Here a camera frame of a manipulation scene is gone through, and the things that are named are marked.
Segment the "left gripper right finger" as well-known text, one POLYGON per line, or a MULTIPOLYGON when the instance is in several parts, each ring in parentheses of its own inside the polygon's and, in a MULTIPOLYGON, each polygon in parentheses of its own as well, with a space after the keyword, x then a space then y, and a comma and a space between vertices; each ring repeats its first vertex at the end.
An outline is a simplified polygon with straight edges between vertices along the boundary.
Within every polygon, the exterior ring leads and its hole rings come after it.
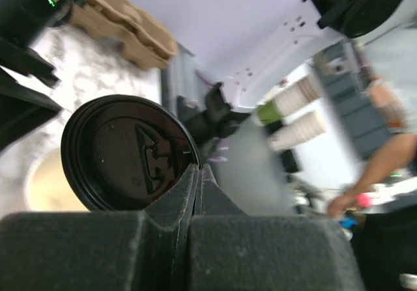
POLYGON ((319 215, 248 216, 209 166, 192 170, 193 290, 363 290, 343 231, 319 215))

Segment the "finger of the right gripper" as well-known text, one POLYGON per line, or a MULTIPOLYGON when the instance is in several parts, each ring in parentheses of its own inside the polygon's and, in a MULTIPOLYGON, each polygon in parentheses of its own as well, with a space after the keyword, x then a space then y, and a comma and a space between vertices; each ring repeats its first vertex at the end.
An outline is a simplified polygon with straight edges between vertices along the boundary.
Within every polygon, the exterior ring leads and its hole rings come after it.
POLYGON ((1 94, 1 152, 54 119, 63 108, 39 92, 1 94))

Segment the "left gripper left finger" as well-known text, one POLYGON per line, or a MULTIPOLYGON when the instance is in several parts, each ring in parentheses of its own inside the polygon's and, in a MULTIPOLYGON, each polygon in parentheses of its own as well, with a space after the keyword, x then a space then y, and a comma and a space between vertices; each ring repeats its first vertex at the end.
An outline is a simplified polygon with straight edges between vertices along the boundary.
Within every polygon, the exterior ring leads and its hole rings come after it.
POLYGON ((1 220, 2 290, 185 290, 199 168, 142 211, 1 220))

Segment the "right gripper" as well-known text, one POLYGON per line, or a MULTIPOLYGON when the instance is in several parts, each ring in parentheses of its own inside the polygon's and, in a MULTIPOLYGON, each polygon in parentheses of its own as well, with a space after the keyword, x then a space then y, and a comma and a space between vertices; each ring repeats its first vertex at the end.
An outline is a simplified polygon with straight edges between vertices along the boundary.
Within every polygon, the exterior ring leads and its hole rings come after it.
POLYGON ((45 28, 70 12, 73 1, 1 0, 1 66, 54 87, 59 82, 55 67, 31 48, 23 49, 11 42, 32 43, 45 28))

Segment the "white paper coffee cup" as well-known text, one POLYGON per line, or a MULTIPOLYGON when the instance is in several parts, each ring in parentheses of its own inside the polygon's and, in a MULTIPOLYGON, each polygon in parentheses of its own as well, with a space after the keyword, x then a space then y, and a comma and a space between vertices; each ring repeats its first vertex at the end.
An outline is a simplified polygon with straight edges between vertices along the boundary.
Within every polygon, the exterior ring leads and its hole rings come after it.
POLYGON ((55 149, 37 159, 25 182, 26 207, 35 212, 86 212, 68 184, 61 162, 61 151, 55 149))

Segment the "black coffee cup lid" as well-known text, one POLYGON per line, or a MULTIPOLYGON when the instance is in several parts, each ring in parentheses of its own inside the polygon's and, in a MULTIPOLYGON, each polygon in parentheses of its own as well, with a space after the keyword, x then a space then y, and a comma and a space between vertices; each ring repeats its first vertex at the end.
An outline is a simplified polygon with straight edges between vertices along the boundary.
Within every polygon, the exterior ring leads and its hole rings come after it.
POLYGON ((171 189, 201 158, 190 132, 166 108, 145 98, 93 99, 65 125, 63 171, 90 211, 142 210, 171 189))

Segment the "person forearm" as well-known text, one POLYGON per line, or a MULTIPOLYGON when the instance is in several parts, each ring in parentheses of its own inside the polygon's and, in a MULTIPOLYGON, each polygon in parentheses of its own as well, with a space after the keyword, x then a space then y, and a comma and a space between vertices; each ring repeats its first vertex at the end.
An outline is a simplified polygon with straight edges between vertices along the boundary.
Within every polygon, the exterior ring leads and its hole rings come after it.
POLYGON ((387 141, 368 161, 365 170, 346 195, 366 192, 373 184, 382 182, 396 169, 410 165, 416 158, 416 134, 399 134, 387 141))

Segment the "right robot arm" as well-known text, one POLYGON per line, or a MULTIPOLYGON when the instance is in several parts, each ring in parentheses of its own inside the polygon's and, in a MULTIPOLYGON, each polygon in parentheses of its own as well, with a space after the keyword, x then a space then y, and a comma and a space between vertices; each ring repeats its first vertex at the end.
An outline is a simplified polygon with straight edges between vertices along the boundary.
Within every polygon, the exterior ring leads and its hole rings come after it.
MULTIPOLYGON (((164 126, 156 132, 166 140, 184 139, 200 145, 213 137, 232 132, 235 113, 253 111, 254 89, 265 85, 272 70, 288 74, 295 66, 343 38, 357 38, 381 26, 402 0, 300 0, 271 37, 254 53, 246 73, 235 74, 234 83, 218 83, 206 97, 206 108, 191 126, 185 127, 166 110, 149 106, 144 121, 156 124, 164 116, 164 126)), ((141 29, 131 14, 104 0, 1 0, 1 92, 17 96, 28 109, 4 108, 1 148, 6 148, 52 119, 57 106, 36 91, 20 86, 10 75, 34 76, 46 86, 57 83, 53 66, 31 49, 45 28, 66 23, 75 8, 89 12, 98 5, 109 12, 97 16, 104 31, 118 34, 126 51, 139 47, 134 31, 141 29)))

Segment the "person hand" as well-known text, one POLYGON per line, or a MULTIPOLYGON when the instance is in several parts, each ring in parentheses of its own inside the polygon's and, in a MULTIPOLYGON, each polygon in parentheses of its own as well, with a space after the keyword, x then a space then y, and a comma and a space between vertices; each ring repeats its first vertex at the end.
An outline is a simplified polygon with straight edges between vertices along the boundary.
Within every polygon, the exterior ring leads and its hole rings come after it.
POLYGON ((330 218, 338 218, 349 209, 357 209, 358 204, 356 198, 358 192, 349 191, 340 196, 335 197, 327 206, 327 215, 330 218))

